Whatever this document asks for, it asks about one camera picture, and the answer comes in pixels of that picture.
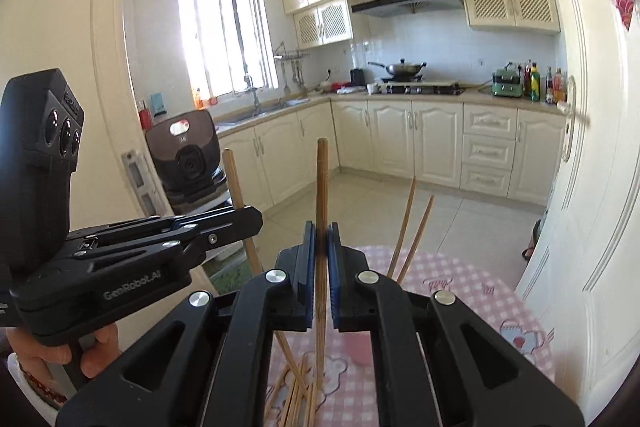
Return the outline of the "person's left hand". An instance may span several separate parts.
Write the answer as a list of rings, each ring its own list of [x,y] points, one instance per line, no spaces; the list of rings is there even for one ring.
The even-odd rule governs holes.
[[[118,329],[110,324],[94,332],[96,342],[81,355],[80,369],[86,377],[93,379],[102,373],[120,355]],[[16,383],[29,399],[38,397],[52,409],[58,409],[65,401],[62,387],[50,371],[50,365],[65,366],[72,361],[69,345],[43,346],[24,327],[9,327],[6,338],[13,349]]]

